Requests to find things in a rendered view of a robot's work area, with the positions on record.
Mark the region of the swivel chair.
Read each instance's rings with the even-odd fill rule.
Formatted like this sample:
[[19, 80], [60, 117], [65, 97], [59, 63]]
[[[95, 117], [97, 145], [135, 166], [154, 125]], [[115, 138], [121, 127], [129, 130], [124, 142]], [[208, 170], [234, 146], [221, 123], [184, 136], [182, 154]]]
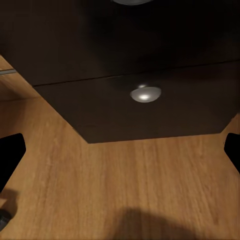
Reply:
[[9, 212], [4, 209], [0, 209], [0, 231], [6, 226], [6, 224], [11, 220], [12, 216]]

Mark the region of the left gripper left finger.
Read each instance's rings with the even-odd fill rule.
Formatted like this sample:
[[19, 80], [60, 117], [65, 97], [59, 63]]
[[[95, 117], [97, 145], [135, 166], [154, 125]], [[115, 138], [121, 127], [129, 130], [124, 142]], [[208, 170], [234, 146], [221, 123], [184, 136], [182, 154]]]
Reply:
[[0, 138], [0, 193], [26, 153], [22, 133]]

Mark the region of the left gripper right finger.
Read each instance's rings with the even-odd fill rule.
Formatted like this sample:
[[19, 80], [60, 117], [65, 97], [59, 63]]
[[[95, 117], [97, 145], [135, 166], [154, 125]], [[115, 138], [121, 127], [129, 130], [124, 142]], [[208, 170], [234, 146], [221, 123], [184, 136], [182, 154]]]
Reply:
[[240, 173], [240, 134], [229, 133], [227, 135], [224, 151]]

